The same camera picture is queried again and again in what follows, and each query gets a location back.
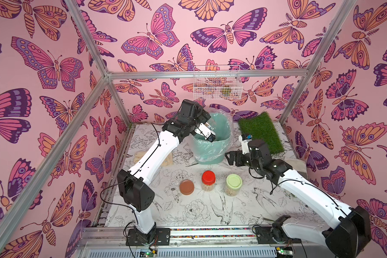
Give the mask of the peanut jar clear plastic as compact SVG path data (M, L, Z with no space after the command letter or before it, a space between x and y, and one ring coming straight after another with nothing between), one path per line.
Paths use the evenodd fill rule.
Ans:
M204 124L209 130L215 131L217 127L217 123L213 118L210 118L205 124Z

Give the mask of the red lid peanut jar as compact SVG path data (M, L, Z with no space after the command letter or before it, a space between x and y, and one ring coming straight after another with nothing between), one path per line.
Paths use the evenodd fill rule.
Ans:
M215 173L208 170L202 174L202 189L204 191L213 191L215 188L216 176Z

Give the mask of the brown jar lid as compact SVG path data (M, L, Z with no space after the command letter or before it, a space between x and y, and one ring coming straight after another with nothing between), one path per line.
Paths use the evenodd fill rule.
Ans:
M195 190L195 185L191 180L183 180L179 184L179 189L183 195L191 195Z

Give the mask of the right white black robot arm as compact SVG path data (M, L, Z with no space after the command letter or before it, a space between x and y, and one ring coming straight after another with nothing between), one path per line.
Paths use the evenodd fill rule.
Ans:
M362 207L343 203L306 180L297 170L280 159L272 158L261 139L240 139L241 150L225 153L229 165L247 166L311 208L325 222L324 226L306 223L283 215L272 223L271 235L278 244L291 239L306 240L326 246L338 258L355 258L371 241L369 213Z

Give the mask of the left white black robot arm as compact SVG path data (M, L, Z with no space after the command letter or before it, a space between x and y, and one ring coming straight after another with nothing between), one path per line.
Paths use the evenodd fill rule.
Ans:
M130 169L117 174L120 196L135 215L135 235L142 244L155 241L157 225L150 205L155 192L149 187L167 156L188 136L197 134L213 142L216 134L209 124L211 115L197 102L184 100L176 114L164 122L157 140Z

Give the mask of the green lid peanut jar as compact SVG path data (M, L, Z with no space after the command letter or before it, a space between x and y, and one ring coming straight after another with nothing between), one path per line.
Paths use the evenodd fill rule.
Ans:
M236 196L242 186L242 178L237 174L230 174L226 178L225 193L231 197Z

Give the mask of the green artificial grass mat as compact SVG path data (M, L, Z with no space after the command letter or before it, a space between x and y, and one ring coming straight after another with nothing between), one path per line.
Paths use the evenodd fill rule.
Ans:
M268 113L263 112L254 118L243 118L238 121L243 134L251 134L253 139L264 140L271 154L284 151L281 139Z

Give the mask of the green object in basket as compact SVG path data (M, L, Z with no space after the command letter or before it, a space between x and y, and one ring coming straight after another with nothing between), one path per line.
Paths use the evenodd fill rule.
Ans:
M220 90L221 97L230 97L232 89L230 86L223 86Z

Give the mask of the left beige cloth glove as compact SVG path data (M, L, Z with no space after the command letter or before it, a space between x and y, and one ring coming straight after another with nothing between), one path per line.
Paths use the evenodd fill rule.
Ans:
M141 158L143 158L145 156L146 153L147 153L147 151L136 152L134 155L133 162L134 163L139 162L141 160ZM173 164L174 164L173 155L172 155L172 153L169 153L169 155L164 159L164 161L162 162L162 164L160 166L167 167L167 166L172 166Z

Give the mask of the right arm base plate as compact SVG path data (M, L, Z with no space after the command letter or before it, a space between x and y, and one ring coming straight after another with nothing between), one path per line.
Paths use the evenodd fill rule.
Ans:
M252 232L257 238L258 244L300 244L301 240L291 239L286 236L283 230L280 230L276 227L271 227L270 225L254 225L252 227Z

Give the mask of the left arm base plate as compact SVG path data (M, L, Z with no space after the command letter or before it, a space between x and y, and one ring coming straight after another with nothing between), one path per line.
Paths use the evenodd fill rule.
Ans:
M127 246L168 246L170 243L170 228L154 228L143 234L137 229L130 229L126 236Z

